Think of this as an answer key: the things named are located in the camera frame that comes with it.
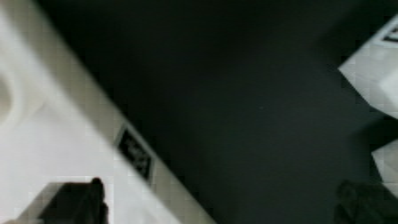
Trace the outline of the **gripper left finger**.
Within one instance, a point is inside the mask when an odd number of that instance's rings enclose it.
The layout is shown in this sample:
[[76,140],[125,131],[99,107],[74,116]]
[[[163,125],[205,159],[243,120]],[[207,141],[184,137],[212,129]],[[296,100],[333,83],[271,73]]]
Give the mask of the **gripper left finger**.
[[108,224],[104,186],[99,178],[67,182],[38,214],[42,224]]

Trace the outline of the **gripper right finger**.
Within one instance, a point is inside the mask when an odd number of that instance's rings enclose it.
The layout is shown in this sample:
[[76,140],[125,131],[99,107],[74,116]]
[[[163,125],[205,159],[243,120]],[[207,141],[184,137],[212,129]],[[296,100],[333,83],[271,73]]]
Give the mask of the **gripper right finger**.
[[335,197],[333,224],[398,224],[398,198],[380,183],[344,180]]

